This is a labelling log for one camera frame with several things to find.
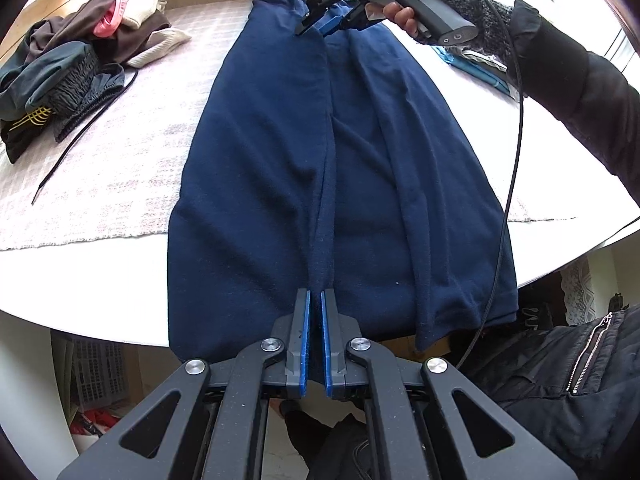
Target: black sleeve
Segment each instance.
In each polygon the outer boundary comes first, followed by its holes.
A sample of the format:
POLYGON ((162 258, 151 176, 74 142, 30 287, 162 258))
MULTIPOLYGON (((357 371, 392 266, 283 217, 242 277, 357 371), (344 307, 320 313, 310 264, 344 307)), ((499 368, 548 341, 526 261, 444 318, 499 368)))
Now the black sleeve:
MULTIPOLYGON (((608 60, 516 0, 510 34, 524 93, 538 101, 640 204, 640 96, 608 60)), ((509 74, 515 79, 513 60, 509 74)))

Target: navy blue pants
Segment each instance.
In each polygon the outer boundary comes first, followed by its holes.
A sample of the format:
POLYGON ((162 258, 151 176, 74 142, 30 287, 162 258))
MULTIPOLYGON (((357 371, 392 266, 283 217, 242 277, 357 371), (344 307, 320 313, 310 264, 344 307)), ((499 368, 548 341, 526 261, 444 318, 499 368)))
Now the navy blue pants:
MULTIPOLYGON (((299 287, 332 286, 365 336, 419 349, 479 325, 502 208, 468 140, 384 25, 296 37, 305 12, 254 0, 202 113, 169 226, 183 359, 268 336, 299 287)), ((507 241, 489 324, 516 310, 507 241)))

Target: pink garment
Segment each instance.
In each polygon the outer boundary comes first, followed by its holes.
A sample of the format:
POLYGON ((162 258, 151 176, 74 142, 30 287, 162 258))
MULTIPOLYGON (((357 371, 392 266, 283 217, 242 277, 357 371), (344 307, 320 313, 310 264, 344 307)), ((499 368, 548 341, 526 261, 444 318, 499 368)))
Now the pink garment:
POLYGON ((122 21, 122 15, 124 14, 124 9, 127 7, 128 1, 129 0, 114 0, 109 10, 107 10, 107 13, 95 24, 94 36, 96 38, 108 38, 117 30, 122 21))

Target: silver zipper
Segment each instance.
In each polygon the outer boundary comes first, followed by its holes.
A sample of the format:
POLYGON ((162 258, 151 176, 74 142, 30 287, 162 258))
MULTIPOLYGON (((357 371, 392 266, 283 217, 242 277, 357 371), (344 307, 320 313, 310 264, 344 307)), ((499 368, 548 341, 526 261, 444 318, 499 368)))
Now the silver zipper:
POLYGON ((591 361, 593 360, 593 358, 596 355, 596 352, 598 351, 598 347, 600 346, 600 341, 601 341, 602 337, 604 336, 604 333, 609 329, 609 324, 611 323, 611 318, 612 317, 613 317, 612 313, 609 312, 605 317, 602 318, 602 320, 600 320, 600 323, 598 323, 594 327, 594 329, 591 331, 591 334, 589 336, 589 339, 587 340, 586 345, 582 349, 582 352, 580 352, 580 355, 578 355, 578 358, 575 360, 574 369, 572 370, 571 376, 569 377, 569 384, 567 384, 567 386, 566 386, 566 390, 567 391, 571 390, 572 394, 574 394, 574 395, 578 394, 578 388, 580 387, 580 384, 582 384, 582 381, 584 380, 584 376, 586 375, 587 370, 589 369, 589 365, 591 364, 591 361), (591 353, 589 354, 589 357, 587 358, 587 362, 584 364, 584 367, 582 368, 582 371, 580 372, 580 376, 578 377, 578 380, 575 381, 574 387, 572 389, 571 388, 571 383, 574 381, 575 373, 578 371, 578 366, 580 365, 580 360, 582 359, 584 354, 589 349, 589 346, 591 345, 591 341, 593 340, 593 337, 596 335, 596 332, 598 331, 598 329, 600 329, 602 327, 604 327, 604 330, 601 330, 600 333, 598 334, 598 338, 596 339, 595 345, 593 346, 593 349, 591 350, 591 353))

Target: black drawstring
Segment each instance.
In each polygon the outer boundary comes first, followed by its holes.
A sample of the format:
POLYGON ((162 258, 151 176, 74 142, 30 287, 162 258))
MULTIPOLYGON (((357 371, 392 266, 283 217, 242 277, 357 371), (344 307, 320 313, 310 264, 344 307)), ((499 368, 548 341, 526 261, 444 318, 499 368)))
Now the black drawstring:
POLYGON ((133 84, 133 82, 136 80, 136 78, 138 77, 138 69, 134 68, 134 73, 133 73, 133 77, 131 78, 131 81, 129 81, 125 86, 123 86, 123 88, 120 89, 120 91, 114 95, 111 99, 109 99, 105 105, 102 107, 102 109, 95 114, 91 120, 85 124, 82 129, 76 134, 76 136, 71 140, 71 142, 69 143, 69 145, 65 148, 65 151, 62 152, 62 155, 60 155, 60 158, 56 161, 56 163, 53 165, 53 168, 51 168, 51 170, 49 171, 49 173, 47 173, 47 176, 45 176, 42 179, 42 182, 38 184, 38 189, 36 190, 35 195, 33 195, 33 200, 31 200, 31 205, 33 205, 36 202, 36 199, 40 193, 40 191, 42 190, 42 188, 45 187, 45 185, 47 184, 47 182, 49 181, 49 179, 53 176, 53 174, 56 172, 56 170, 58 169, 58 167, 60 166, 60 164, 62 164, 62 161, 65 160, 66 154, 69 152, 69 150, 71 150, 71 148, 74 146, 74 144, 76 142, 78 142, 78 139, 80 137, 82 137, 82 135, 85 133, 85 131, 87 131, 92 124, 95 123, 95 121, 98 120, 98 118, 100 118, 100 116, 105 113, 105 111, 107 111, 107 108, 109 108, 112 104, 114 104, 114 102, 116 102, 116 100, 118 99, 118 97, 120 97, 122 94, 124 94, 124 92, 126 92, 129 87, 133 84))

